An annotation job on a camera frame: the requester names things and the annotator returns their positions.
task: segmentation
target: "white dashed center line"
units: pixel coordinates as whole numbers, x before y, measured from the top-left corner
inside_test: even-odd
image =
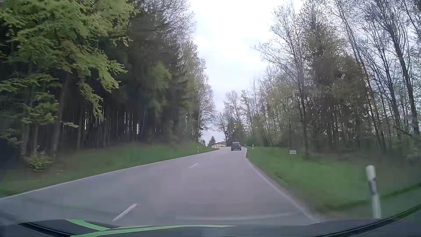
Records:
[[[190,168],[195,167],[195,166],[196,166],[196,165],[198,165],[198,164],[199,164],[199,163],[196,163],[196,164],[194,164],[194,165],[190,166],[190,167],[189,167],[189,169],[190,169]]]
[[[116,221],[116,220],[122,218],[125,214],[127,214],[129,211],[131,211],[135,206],[137,206],[137,204],[133,204],[133,205],[129,206],[129,208],[124,210],[120,215],[116,216],[112,221]]]

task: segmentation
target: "white edge line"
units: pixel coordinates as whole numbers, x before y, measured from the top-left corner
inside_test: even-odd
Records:
[[[256,171],[256,173],[259,174],[260,177],[262,177],[266,181],[267,184],[269,184],[273,189],[276,190],[276,192],[278,192],[285,199],[287,199],[292,205],[294,205],[296,208],[298,208],[298,210],[300,210],[304,215],[306,215],[306,217],[308,217],[312,221],[319,222],[319,220],[317,220],[316,218],[314,218],[309,212],[307,212],[303,207],[301,207],[296,201],[294,201],[291,197],[289,197],[284,192],[282,192],[281,190],[279,190],[274,184],[272,184],[272,182],[270,182],[269,180],[267,180],[266,177],[264,177],[258,170],[256,170],[254,168],[254,166],[250,163],[250,161],[248,159],[246,159],[246,162],[247,162],[248,165],[250,165],[250,167],[253,168],[254,171]]]
[[[189,169],[195,167],[197,164],[199,164],[199,163],[196,163],[196,164],[190,166]]]
[[[125,214],[127,214],[129,211],[131,211],[135,206],[137,206],[137,204],[133,204],[133,205],[129,206],[126,210],[124,210],[122,213],[120,213],[120,215],[116,216],[112,221],[116,221],[116,220],[122,218]]]
[[[141,165],[138,165],[138,166],[133,166],[133,167],[129,167],[129,168],[124,168],[124,169],[120,169],[120,170],[114,170],[114,171],[110,171],[110,172],[106,172],[106,173],[102,173],[102,174],[88,176],[88,177],[84,177],[84,178],[80,178],[80,179],[75,179],[75,180],[67,181],[67,182],[64,182],[64,183],[58,183],[58,184],[54,184],[54,185],[51,185],[51,186],[43,187],[43,188],[40,188],[40,189],[29,190],[29,191],[26,191],[26,192],[23,192],[23,193],[19,193],[19,194],[14,194],[14,195],[2,197],[2,198],[0,198],[0,201],[6,200],[6,199],[9,199],[9,198],[12,198],[12,197],[17,197],[17,196],[21,196],[21,195],[25,195],[25,194],[30,194],[30,193],[41,191],[41,190],[44,190],[44,189],[49,189],[49,188],[57,187],[57,186],[60,186],[60,185],[63,185],[63,184],[68,184],[68,183],[82,181],[82,180],[85,180],[85,179],[89,179],[89,178],[93,178],[93,177],[97,177],[97,176],[101,176],[101,175],[106,175],[106,174],[110,174],[110,173],[114,173],[114,172],[120,172],[120,171],[123,171],[123,170],[133,169],[133,168],[137,168],[137,167],[140,167],[140,166],[146,166],[146,165],[150,165],[150,164],[157,164],[157,163],[161,163],[161,162],[173,161],[173,160],[177,160],[177,159],[181,159],[181,158],[186,158],[186,157],[190,157],[190,156],[202,155],[202,154],[206,154],[206,153],[209,153],[209,152],[215,152],[215,151],[208,151],[208,152],[204,152],[204,153],[193,154],[193,155],[183,156],[183,157],[174,158],[174,159],[168,159],[168,160],[163,160],[163,161],[158,161],[158,162],[153,162],[153,163],[148,163],[148,164],[141,164]]]

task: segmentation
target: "green stripe on hood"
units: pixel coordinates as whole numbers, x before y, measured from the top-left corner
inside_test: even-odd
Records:
[[[138,228],[138,229],[119,229],[119,230],[99,231],[99,232],[93,232],[93,233],[88,233],[88,234],[72,235],[71,237],[98,237],[98,236],[109,235],[109,234],[124,234],[124,233],[141,232],[141,231],[148,231],[148,230],[172,229],[172,228],[181,228],[181,227],[216,227],[216,228],[223,228],[223,227],[232,227],[232,226],[220,226],[220,225],[154,226],[154,227],[146,227],[146,228]]]
[[[66,221],[72,222],[73,224],[80,225],[86,228],[94,229],[94,230],[108,230],[109,228],[103,226],[97,226],[86,221],[82,220],[74,220],[74,219],[67,219]]]

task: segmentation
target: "house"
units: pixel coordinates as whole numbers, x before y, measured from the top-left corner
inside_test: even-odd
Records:
[[[212,145],[212,148],[225,147],[225,142],[218,142]]]

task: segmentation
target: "forest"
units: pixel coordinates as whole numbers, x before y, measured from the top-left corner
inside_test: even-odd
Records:
[[[214,103],[189,8],[187,0],[0,1],[0,150],[54,157],[198,140]]]
[[[214,121],[228,142],[421,155],[421,4],[305,0],[277,7],[268,62],[249,89],[227,93]]]

